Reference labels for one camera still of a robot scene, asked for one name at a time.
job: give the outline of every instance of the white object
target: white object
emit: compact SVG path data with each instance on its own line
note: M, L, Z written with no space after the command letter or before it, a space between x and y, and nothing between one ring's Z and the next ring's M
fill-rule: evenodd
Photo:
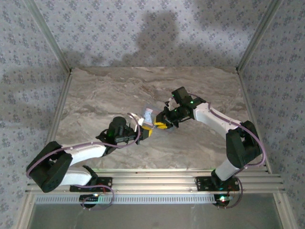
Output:
M213 115L211 112L209 112L208 106L209 106L208 103L202 103L202 104L198 105L197 108L194 109L195 119L199 122L202 122L202 123L208 125L209 127L211 127L213 130L215 130L225 139L226 133L228 133L228 131L230 129L232 129L232 130L236 129L237 126L231 125L231 124L221 120L220 118L216 117L215 115ZM213 109L213 111L216 114L218 114L232 122L240 123L240 121L229 118L228 116L220 113L219 111L216 111L215 109Z
M144 120L145 120L143 117L140 117L140 116L138 116L138 115L136 115L136 114L134 114L134 113L131 113L131 115L138 121L138 124L139 124L139 125L143 125ZM130 123L130 127L131 127L132 129L134 129L135 132L137 132L138 125L136 124L136 122L135 122L134 119L132 119L132 121L131 121L131 123Z
M71 167L71 166L90 158L101 157L105 153L105 150L106 147L102 145L91 145L78 149L71 148L70 150L65 150L66 153L71 154L73 159L70 163L69 169L67 170L59 186L86 185L92 177L90 172L83 167Z
M145 118L145 123L149 124L149 125L153 125L153 121L152 121L152 113L153 110L147 108L144 112L144 118Z
M228 159L226 159L219 167L217 167L215 173L222 181L225 181L233 176L238 170L239 168L236 168Z

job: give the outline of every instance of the floral wallpaper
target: floral wallpaper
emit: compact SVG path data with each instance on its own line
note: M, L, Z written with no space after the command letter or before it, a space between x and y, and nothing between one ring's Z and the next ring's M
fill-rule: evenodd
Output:
M36 0L71 67L237 66L269 1Z
M284 0L242 77L269 160L305 228L305 2Z
M1 0L0 9L0 228L9 229L67 74L23 1Z

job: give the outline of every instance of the cable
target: cable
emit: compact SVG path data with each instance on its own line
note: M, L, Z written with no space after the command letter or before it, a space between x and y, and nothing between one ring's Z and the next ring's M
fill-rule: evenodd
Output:
M103 208L93 208L93 210L105 210L105 209L109 208L109 207L113 204L113 202L114 202L114 190L113 190L111 187L107 186L107 185L85 185L85 186L83 186L83 185L74 185L74 186L76 186L76 187L81 187L81 188L102 187L102 188L106 188L106 189L108 189L108 190L111 191L111 193L112 193L112 198L111 198L111 201L109 202L109 204L108 204L107 206L103 207ZM90 197L87 197L87 198L85 198L85 199L81 202L81 206L82 206L84 209L87 209L87 210L91 210L91 208L86 208L85 205L84 205L85 202L87 201L87 199L89 199L89 198L90 198Z
M237 201L234 204L232 204L231 206L228 206L228 207L219 206L219 208L223 208L223 209L234 208L242 200L243 195L244 195L243 185L242 185L242 182L240 181L240 179L238 177L235 177L235 178L237 179L237 181L238 181L238 183L240 185L240 191L241 191Z
M192 96L195 96L195 97L197 97L197 98L200 98L199 96L197 96L197 95L195 95L195 94L192 94L192 93L189 93L189 95L192 95ZM253 134L250 130L248 130L248 129L245 128L244 126L242 126L242 125L240 125L240 124L238 124L238 123L236 123L236 122L232 122L232 121L230 121L229 119L226 119L226 118L221 117L220 115L216 114L216 113L211 109L211 103L208 103L208 109L209 109L209 111L210 111L214 116L216 116L217 118L219 118L219 119L221 119L221 120L223 120L223 121L225 121L225 122L227 122L227 123L233 124L233 125L235 125L235 126L241 128L241 129L244 130L245 132L247 132L247 133L248 133L249 135L251 135L251 137L253 137L253 138L255 139L255 141L259 144L259 146L260 146L260 148L261 148L261 150L262 150L263 158L262 158L262 160L261 160L260 162L255 163L255 164L248 164L248 166L260 166L260 165L262 165L262 164L265 162L265 160L266 160L266 150L265 150L265 147L264 147L263 143L258 139L258 137L257 137L255 134Z
M135 140L129 144L126 144L126 145L123 145L123 146L117 146L117 145L112 145L112 144L109 144L109 143L104 143L104 142L88 142L88 143L83 143L83 144L78 144L78 145L74 145L74 146L69 146L69 147L63 147L63 148L60 148L60 149L56 149L50 153L47 153L45 156L43 156L42 158L40 158L39 160L37 160L27 171L26 173L26 176L31 179L30 177L30 173L31 171L37 166L39 165L43 160L45 160L46 158L58 153L58 152L61 152L61 151L64 151L64 150L72 150L72 149L78 149L78 148L82 148L82 147L86 147L86 146L94 146L94 145L99 145L99 146L111 146L111 147L115 147L115 148L125 148L127 146L131 146L133 144L135 144L139 138L140 138L140 135L141 135L141 130L140 130L140 125L137 121L137 119L131 114L131 113L127 113L135 122L136 122L136 125L138 127L138 135L137 137L135 138Z

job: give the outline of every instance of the yellow object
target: yellow object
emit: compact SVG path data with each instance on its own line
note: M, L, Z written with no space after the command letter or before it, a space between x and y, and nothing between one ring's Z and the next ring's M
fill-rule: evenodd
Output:
M151 129L151 128L149 128L148 126L142 126L142 128L144 129L144 130L148 130L149 132L148 132L148 137L150 137L151 136L151 134L152 134L152 132L153 132L153 130Z
M154 124L154 125L163 125L164 123L156 122L156 119L154 119L153 124Z
M156 118L154 119L153 124L156 125L157 128L159 128L159 129L167 129L166 124L161 123L161 122L156 122Z
M158 125L157 128L159 129L167 129L166 124Z

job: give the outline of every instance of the black bracket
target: black bracket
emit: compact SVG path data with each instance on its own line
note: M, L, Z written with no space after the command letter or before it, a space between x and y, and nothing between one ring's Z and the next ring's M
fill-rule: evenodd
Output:
M215 191L239 191L238 180L234 177L226 180L220 187L216 187L212 177L196 177L195 183L198 192L215 192Z
M95 185L106 185L112 187L112 177L98 177L96 178ZM102 187L82 188L71 185L70 192L110 192L110 190Z

